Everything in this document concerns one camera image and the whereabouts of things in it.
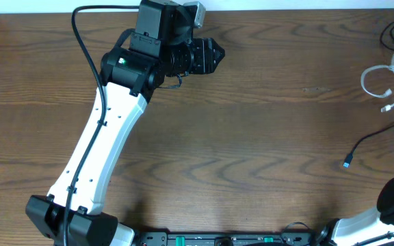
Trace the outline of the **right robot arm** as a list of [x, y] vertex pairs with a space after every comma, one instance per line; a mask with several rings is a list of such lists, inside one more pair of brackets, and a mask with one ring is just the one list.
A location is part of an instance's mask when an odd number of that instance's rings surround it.
[[312, 245], [386, 245], [394, 243], [394, 178], [381, 190], [376, 206], [347, 219], [334, 219]]

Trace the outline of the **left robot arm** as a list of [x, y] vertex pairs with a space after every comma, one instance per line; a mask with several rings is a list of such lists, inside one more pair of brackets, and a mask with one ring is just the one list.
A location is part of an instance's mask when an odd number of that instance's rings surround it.
[[132, 34], [104, 54], [90, 117], [64, 171], [25, 212], [56, 245], [130, 245], [135, 231], [104, 212], [107, 187], [124, 144], [166, 77], [210, 74], [225, 56], [212, 38], [176, 44]]

